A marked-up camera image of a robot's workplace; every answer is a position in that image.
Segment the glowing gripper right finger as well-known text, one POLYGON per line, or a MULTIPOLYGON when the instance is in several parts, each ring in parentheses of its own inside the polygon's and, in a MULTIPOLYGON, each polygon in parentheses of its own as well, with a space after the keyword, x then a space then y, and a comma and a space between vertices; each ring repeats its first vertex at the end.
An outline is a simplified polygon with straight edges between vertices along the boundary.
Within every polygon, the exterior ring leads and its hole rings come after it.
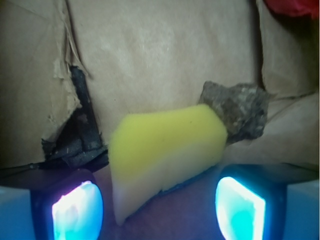
POLYGON ((318 240, 319 166, 230 164, 218 178, 215 212, 226 240, 318 240))

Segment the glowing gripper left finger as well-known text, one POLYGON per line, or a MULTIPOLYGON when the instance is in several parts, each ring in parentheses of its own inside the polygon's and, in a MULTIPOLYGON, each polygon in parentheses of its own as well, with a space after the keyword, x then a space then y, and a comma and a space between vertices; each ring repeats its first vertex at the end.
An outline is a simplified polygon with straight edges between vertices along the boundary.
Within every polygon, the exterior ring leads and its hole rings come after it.
POLYGON ((2 240, 97 240, 104 203, 87 169, 2 169, 2 240))

